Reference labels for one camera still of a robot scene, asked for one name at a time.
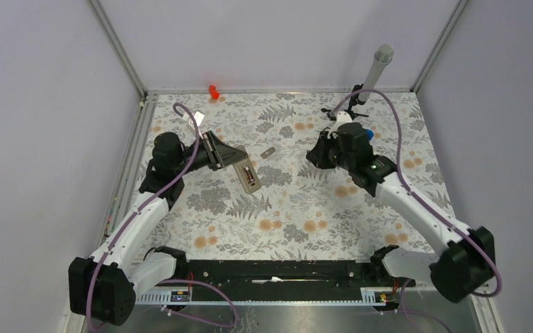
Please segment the white remote control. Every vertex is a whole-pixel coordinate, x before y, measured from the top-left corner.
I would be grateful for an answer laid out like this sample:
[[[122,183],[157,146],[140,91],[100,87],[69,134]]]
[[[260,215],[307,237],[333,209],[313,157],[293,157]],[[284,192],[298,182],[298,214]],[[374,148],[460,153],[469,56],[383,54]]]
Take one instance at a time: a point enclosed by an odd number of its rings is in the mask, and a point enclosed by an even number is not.
[[[253,194],[261,188],[260,179],[248,157],[234,163],[233,166],[246,194]]]

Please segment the grey battery compartment cover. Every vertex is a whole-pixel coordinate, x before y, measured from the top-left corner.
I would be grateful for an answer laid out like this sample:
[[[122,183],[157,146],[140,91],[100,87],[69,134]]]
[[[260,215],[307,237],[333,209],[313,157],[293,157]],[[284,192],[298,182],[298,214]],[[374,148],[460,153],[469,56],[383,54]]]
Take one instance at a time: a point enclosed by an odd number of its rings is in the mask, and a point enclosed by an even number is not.
[[[272,156],[275,153],[276,149],[274,147],[270,147],[267,150],[265,150],[263,153],[260,154],[262,159],[267,159],[268,157]]]

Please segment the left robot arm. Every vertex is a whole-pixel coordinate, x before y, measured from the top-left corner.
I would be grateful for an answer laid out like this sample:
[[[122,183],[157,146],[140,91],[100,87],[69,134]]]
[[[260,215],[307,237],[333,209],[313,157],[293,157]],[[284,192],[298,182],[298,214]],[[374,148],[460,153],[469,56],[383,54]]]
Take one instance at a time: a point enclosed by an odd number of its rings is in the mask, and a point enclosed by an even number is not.
[[[135,205],[99,248],[69,265],[71,312],[119,326],[148,290],[164,280],[172,285],[184,282],[189,273],[182,250],[159,246],[142,263],[131,264],[152,229],[178,200],[185,174],[203,167],[224,169],[247,156],[244,148],[222,142],[211,131],[189,147],[176,133],[158,135]]]

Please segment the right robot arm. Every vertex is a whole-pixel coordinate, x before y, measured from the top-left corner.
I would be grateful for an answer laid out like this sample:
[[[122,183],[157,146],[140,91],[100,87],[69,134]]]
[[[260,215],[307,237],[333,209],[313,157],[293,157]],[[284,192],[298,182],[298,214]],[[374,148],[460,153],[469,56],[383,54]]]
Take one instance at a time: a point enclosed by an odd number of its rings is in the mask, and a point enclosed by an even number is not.
[[[318,169],[346,170],[354,184],[391,207],[413,226],[432,252],[385,246],[371,256],[371,279],[387,286],[396,278],[431,284],[446,300],[461,302],[497,277],[495,241],[485,227],[472,229],[426,201],[355,122],[324,128],[307,160]]]

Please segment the red plastic block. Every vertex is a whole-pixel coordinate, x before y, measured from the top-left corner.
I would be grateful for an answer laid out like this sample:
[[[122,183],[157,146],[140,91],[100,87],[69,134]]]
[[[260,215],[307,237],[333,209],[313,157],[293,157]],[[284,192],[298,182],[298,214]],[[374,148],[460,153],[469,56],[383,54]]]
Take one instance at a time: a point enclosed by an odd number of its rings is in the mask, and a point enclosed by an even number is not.
[[[212,100],[218,100],[220,98],[220,93],[217,90],[217,87],[215,85],[211,85],[208,87],[208,92],[210,93],[210,97]]]

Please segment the black microphone tripod stand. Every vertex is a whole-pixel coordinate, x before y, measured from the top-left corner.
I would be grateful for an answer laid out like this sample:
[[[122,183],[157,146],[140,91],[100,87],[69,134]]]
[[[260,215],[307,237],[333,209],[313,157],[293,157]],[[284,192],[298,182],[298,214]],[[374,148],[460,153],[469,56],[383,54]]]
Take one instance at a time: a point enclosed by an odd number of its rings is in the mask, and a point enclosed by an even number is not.
[[[363,84],[354,85],[353,89],[352,89],[352,92],[349,94],[350,98],[348,99],[348,106],[347,106],[346,109],[344,109],[344,112],[346,112],[351,117],[352,120],[354,120],[357,117],[369,117],[367,114],[358,113],[358,112],[355,112],[353,110],[353,108],[356,105],[364,105],[366,103],[366,99],[361,99],[359,97],[360,94],[356,94],[355,93],[357,90],[361,90],[363,88],[364,88]],[[337,112],[335,112],[334,110],[327,109],[327,108],[321,108],[320,111],[322,113],[325,113],[326,117],[329,120],[332,120],[332,121],[336,121],[337,120]]]

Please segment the floral patterned table mat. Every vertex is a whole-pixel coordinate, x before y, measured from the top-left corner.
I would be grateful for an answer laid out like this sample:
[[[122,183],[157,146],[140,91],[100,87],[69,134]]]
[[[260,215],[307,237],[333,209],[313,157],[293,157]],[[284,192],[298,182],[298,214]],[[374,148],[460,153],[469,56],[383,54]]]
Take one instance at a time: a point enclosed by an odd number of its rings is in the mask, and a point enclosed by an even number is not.
[[[262,184],[246,194],[232,167],[202,168],[185,176],[177,203],[152,230],[137,258],[156,246],[184,250],[189,259],[368,259],[397,245],[432,249],[404,218],[357,187],[346,171],[320,170],[306,160],[319,132],[331,126],[321,108],[342,93],[200,94],[160,96],[140,166],[151,159],[154,139],[173,132],[190,145],[194,135],[173,111],[181,102],[205,115],[202,131],[243,146]],[[267,159],[260,154],[270,147]]]

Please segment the grey microphone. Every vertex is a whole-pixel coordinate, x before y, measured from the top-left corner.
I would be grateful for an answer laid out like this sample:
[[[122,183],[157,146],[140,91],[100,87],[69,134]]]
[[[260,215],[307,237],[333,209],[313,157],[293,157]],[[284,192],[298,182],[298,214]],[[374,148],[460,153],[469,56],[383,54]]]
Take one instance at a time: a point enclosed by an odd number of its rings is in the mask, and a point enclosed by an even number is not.
[[[362,84],[362,89],[373,89],[377,84],[382,72],[391,63],[394,57],[394,48],[387,44],[381,45],[373,56],[373,64],[367,77]]]

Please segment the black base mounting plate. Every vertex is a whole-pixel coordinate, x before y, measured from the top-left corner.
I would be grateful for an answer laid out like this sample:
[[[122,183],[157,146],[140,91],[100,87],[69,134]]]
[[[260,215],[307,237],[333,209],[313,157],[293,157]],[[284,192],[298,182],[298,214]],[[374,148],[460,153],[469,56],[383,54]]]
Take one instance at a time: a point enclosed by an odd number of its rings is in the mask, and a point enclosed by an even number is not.
[[[241,284],[319,282],[341,288],[380,288],[396,293],[403,285],[403,277],[391,277],[378,264],[356,260],[189,260],[178,264],[173,279],[192,287]]]

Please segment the aluminium frame rail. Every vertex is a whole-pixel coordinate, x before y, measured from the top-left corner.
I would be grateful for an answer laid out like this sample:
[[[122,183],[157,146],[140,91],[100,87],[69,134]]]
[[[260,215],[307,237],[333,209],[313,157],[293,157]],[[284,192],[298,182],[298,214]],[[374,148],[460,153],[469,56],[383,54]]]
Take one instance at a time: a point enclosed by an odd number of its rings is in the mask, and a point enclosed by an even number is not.
[[[131,191],[135,188],[138,161],[144,152],[144,139],[149,131],[147,126],[150,124],[152,107],[148,102],[148,90],[139,77],[104,3],[87,1],[86,4],[105,38],[105,48],[113,54],[112,64],[121,68],[119,78],[113,78],[111,83],[128,83],[127,90],[113,87],[109,96],[104,96],[101,88],[94,90],[104,106],[115,102],[126,109],[129,125],[121,145],[121,158],[113,166],[113,188],[108,196],[108,207],[104,219],[97,222],[98,233],[94,248],[98,248],[107,240],[107,236],[116,230],[121,221],[120,215],[128,211]]]

